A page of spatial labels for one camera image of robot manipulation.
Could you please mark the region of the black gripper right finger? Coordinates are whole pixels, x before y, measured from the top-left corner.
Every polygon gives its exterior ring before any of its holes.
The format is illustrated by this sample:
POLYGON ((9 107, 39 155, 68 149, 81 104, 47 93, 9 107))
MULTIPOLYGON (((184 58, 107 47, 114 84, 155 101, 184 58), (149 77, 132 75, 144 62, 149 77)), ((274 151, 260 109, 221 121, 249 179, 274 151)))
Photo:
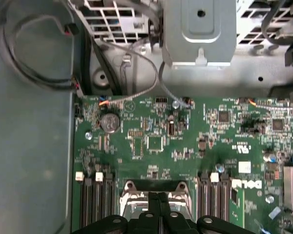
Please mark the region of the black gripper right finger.
POLYGON ((164 228, 170 234, 251 234, 252 232, 214 216, 206 215, 196 222, 170 209, 168 196, 159 193, 159 206, 164 228))

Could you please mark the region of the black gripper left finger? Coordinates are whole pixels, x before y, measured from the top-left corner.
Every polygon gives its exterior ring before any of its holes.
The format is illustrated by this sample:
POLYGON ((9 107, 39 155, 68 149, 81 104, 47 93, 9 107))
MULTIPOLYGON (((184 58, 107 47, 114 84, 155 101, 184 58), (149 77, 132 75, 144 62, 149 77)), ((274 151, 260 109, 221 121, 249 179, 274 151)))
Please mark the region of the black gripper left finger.
POLYGON ((160 220, 159 194, 148 194, 148 210, 128 221, 120 215, 110 215, 77 231, 75 234, 157 234, 160 220))

